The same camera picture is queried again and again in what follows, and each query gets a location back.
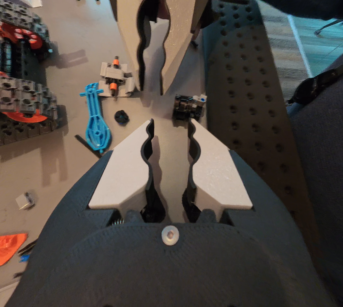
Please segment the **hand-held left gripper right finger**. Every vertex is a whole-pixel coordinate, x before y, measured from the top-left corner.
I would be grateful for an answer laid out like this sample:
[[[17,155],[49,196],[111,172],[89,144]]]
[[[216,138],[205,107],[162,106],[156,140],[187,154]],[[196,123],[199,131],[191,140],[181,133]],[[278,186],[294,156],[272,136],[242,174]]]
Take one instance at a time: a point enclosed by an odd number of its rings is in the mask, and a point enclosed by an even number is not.
[[[253,207],[229,148],[194,119],[189,121],[188,202],[200,211]]]

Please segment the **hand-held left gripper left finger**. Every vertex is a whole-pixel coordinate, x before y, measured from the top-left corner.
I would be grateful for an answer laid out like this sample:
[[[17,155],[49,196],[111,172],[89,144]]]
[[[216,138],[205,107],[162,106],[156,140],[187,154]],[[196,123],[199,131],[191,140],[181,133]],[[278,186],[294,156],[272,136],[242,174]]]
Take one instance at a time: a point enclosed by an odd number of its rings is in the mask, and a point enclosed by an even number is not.
[[[143,123],[113,150],[89,201],[89,208],[140,212],[147,205],[146,188],[152,179],[144,146],[151,143],[154,120]]]

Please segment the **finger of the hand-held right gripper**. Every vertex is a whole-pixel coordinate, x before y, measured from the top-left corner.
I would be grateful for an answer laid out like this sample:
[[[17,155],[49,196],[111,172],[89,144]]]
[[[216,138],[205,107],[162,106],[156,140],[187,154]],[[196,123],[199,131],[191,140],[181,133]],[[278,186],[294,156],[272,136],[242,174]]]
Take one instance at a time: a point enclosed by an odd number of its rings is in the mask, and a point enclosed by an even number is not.
[[[117,24],[130,59],[136,88],[144,90],[144,50],[149,46],[151,26],[145,12],[146,0],[117,0]]]
[[[161,69],[161,95],[171,86],[192,38],[192,20],[196,0],[165,0],[169,28],[163,42],[165,62]]]

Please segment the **black toy wheel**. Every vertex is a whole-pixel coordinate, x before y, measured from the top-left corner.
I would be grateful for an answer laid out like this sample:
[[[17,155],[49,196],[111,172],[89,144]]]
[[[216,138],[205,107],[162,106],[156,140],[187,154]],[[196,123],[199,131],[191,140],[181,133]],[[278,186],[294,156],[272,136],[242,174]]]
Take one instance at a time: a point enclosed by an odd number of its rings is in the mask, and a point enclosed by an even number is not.
[[[176,95],[172,118],[178,121],[187,121],[192,113],[193,97]]]

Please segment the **short black cross axle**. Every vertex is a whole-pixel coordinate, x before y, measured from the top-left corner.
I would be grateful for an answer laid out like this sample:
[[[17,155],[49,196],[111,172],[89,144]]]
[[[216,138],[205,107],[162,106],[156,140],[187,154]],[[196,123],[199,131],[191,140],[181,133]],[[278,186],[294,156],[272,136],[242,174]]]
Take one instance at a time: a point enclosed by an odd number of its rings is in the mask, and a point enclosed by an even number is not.
[[[83,146],[85,146],[85,147],[86,147],[91,153],[93,153],[97,158],[101,158],[101,157],[102,157],[102,155],[101,155],[98,151],[93,150],[92,147],[88,144],[88,142],[87,142],[84,138],[82,138],[80,135],[76,134],[76,135],[74,136],[74,138],[75,138],[78,142],[80,142]]]

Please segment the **blue plastic tool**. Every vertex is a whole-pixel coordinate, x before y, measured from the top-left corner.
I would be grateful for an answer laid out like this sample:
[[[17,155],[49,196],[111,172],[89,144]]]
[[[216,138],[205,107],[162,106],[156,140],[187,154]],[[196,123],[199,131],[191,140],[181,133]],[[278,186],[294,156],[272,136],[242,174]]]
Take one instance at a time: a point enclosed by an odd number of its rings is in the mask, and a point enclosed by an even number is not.
[[[104,121],[99,94],[104,90],[99,88],[99,83],[91,83],[80,93],[86,98],[88,108],[88,124],[85,130],[85,140],[90,148],[103,154],[112,140],[111,131]]]

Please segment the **white block with orange pins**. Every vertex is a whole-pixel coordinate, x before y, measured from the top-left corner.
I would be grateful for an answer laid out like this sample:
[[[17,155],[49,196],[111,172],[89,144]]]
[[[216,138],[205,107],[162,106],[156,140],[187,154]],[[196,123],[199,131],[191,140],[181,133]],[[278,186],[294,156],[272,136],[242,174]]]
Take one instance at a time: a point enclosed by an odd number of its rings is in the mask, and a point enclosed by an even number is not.
[[[115,56],[111,63],[101,64],[100,77],[98,88],[103,90],[99,94],[101,97],[131,97],[135,91],[132,73],[129,72],[127,64],[120,63],[118,56]]]

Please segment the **black perforated panel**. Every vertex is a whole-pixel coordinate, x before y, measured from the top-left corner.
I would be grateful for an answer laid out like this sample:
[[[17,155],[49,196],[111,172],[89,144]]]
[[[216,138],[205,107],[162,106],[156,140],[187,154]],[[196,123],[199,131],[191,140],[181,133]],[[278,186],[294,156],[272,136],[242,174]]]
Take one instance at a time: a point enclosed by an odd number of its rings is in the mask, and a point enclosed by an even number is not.
[[[212,0],[203,30],[208,130],[280,198],[313,258],[319,231],[258,3]]]

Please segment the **grey two-hole beam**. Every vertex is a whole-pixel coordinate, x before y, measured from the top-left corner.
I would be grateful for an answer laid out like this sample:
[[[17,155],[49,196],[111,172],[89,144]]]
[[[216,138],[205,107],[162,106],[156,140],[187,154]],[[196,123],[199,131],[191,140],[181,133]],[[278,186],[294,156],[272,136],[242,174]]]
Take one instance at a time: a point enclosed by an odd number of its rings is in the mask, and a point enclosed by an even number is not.
[[[19,210],[31,209],[35,206],[35,201],[29,192],[25,192],[15,199]]]

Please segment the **black friction pin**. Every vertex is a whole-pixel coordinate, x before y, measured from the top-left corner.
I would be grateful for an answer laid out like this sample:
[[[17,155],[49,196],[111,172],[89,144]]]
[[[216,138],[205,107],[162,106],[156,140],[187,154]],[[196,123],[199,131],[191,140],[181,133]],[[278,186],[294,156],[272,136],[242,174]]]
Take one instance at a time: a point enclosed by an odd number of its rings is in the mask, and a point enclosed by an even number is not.
[[[37,240],[38,240],[38,239],[32,241],[31,243],[29,243],[28,245],[26,245],[24,248],[20,249],[20,250],[18,251],[18,254],[19,254],[19,255],[25,255],[25,254],[29,253],[29,252],[33,249],[33,247],[36,245]]]

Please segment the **tracked toy robot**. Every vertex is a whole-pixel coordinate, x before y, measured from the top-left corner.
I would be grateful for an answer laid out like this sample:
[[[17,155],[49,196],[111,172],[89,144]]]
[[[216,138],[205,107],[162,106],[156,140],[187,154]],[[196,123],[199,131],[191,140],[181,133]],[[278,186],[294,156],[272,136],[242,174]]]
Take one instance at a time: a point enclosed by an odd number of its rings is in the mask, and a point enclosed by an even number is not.
[[[42,63],[53,53],[41,17],[20,0],[0,0],[1,146],[51,133],[61,121]]]

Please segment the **orange angled panel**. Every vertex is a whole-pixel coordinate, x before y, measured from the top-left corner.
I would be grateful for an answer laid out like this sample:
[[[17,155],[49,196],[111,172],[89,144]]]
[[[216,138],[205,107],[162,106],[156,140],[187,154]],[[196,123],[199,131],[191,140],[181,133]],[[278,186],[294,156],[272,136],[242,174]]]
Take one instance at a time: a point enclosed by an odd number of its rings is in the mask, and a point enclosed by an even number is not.
[[[0,266],[6,264],[27,240],[27,233],[0,236]]]

